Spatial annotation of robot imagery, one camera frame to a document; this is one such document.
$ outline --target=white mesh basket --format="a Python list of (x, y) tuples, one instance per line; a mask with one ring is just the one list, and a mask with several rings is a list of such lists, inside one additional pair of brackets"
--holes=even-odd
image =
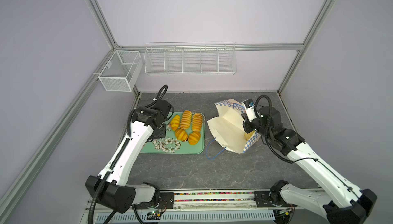
[(149, 75), (235, 74), (235, 45), (165, 47), (146, 49)]
[(131, 92), (142, 65), (139, 51), (116, 50), (98, 78), (106, 91)]

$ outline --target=gray marble tabletop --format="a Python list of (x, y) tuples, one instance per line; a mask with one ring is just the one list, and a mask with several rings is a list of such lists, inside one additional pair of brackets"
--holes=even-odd
[[(214, 105), (226, 99), (238, 102), (267, 94), (273, 106), (281, 113), (284, 127), (291, 128), (289, 119), (276, 93), (168, 93), (164, 99), (176, 112), (190, 110), (205, 115), (206, 121), (218, 116)], [(151, 103), (156, 94), (144, 93), (139, 106)], [(268, 105), (265, 99), (261, 105)], [(270, 188), (278, 180), (286, 180), (300, 188), (315, 188), (316, 182), (299, 166), (278, 159), (260, 139), (244, 154), (224, 150), (213, 160), (206, 158), (208, 143), (213, 139), (205, 123), (205, 149), (200, 154), (149, 154), (140, 153), (132, 167), (128, 184), (149, 182), (161, 190), (176, 189), (256, 189)], [(213, 142), (208, 156), (222, 150)]]

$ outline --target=blue string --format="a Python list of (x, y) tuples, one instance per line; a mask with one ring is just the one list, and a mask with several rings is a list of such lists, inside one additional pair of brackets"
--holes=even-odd
[(206, 158), (209, 159), (209, 160), (215, 159), (215, 158), (216, 158), (218, 155), (220, 155), (220, 153), (222, 153), (222, 152), (225, 150), (225, 148), (226, 148), (226, 147), (224, 147), (223, 150), (221, 150), (221, 152), (219, 152), (219, 153), (218, 153), (217, 155), (215, 155), (213, 158), (209, 158), (209, 157), (208, 157), (208, 149), (209, 149), (210, 144), (211, 144), (215, 139), (216, 139), (216, 138), (212, 139), (212, 140), (209, 142), (208, 147), (206, 148)]

